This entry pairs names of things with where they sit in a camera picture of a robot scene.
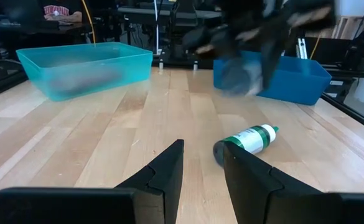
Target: bottle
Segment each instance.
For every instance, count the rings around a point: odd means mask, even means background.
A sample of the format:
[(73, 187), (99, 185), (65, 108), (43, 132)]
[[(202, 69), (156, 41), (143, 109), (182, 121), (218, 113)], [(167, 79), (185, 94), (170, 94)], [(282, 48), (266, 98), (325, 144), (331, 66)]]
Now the bottle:
[(218, 164), (223, 166), (223, 148), (227, 141), (236, 144), (252, 154), (259, 153), (275, 140), (278, 130), (278, 127), (272, 127), (268, 124), (253, 126), (234, 136), (216, 142), (213, 146), (213, 155)]

